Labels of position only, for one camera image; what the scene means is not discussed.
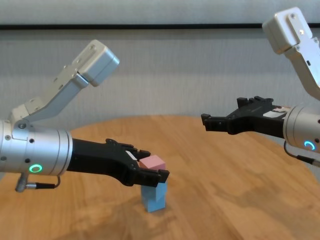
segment wooden table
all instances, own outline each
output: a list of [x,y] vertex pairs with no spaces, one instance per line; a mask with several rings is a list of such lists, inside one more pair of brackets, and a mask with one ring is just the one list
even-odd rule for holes
[[[116,119],[72,131],[151,151],[170,170],[166,208],[147,213],[140,186],[66,172],[55,190],[0,182],[1,240],[317,240],[320,187],[299,161],[256,133],[206,132],[201,118]],[[34,176],[31,180],[55,181]]]

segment white wall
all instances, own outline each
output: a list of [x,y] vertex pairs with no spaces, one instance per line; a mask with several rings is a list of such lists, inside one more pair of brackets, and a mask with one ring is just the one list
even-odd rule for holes
[[118,69],[41,124],[71,130],[134,115],[225,116],[237,97],[316,103],[261,29],[0,31],[0,118],[48,87],[92,39],[119,57]]

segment cable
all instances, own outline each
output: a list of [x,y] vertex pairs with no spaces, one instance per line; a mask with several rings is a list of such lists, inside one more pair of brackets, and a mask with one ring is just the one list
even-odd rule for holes
[[56,185],[54,185],[54,188],[59,187],[59,185],[60,185],[60,183],[61,183],[60,176],[57,176],[57,178],[58,178],[58,182],[57,182],[57,184],[56,184]]
[[295,156],[295,155],[291,154],[291,153],[287,150],[287,141],[284,141],[283,148],[284,148],[285,153],[288,154],[290,157],[295,158],[295,159],[298,158],[298,156]]

